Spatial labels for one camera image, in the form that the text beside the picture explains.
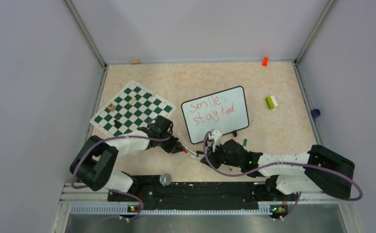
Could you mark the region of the white whiteboard black frame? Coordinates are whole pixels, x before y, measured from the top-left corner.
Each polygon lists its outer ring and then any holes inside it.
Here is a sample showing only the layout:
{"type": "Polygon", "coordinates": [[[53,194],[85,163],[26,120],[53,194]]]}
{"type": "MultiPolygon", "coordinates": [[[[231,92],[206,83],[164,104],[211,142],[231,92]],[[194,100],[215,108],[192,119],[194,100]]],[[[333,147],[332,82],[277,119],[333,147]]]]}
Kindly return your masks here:
{"type": "Polygon", "coordinates": [[[181,110],[192,144],[201,143],[210,130],[218,130],[225,135],[245,129],[250,124],[243,86],[185,101],[181,110]]]}

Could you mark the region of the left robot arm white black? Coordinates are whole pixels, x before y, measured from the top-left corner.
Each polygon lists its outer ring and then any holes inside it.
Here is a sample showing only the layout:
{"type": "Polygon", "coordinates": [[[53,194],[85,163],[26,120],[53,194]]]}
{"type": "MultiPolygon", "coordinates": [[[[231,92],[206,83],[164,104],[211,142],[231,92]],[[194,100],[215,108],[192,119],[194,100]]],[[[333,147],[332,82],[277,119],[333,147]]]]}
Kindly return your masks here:
{"type": "Polygon", "coordinates": [[[74,179],[83,183],[83,188],[93,191],[118,190],[125,200],[136,198],[136,180],[125,172],[114,171],[118,159],[135,155],[140,151],[160,147],[166,153],[185,151],[179,139],[172,134],[173,122],[158,116],[145,126],[120,136],[102,139],[89,137],[69,167],[74,179]]]}

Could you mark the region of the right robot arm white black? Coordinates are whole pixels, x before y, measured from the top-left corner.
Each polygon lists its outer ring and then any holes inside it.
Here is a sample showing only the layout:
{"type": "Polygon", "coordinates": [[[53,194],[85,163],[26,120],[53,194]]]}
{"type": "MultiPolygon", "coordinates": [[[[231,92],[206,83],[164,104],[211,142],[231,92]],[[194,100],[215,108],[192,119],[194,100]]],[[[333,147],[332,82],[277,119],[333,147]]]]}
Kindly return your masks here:
{"type": "Polygon", "coordinates": [[[271,155],[246,150],[231,139],[202,143],[201,162],[227,177],[265,177],[273,200],[296,192],[322,192],[341,200],[359,200],[363,191],[353,180],[355,164],[338,153],[313,145],[307,152],[271,155]]]}

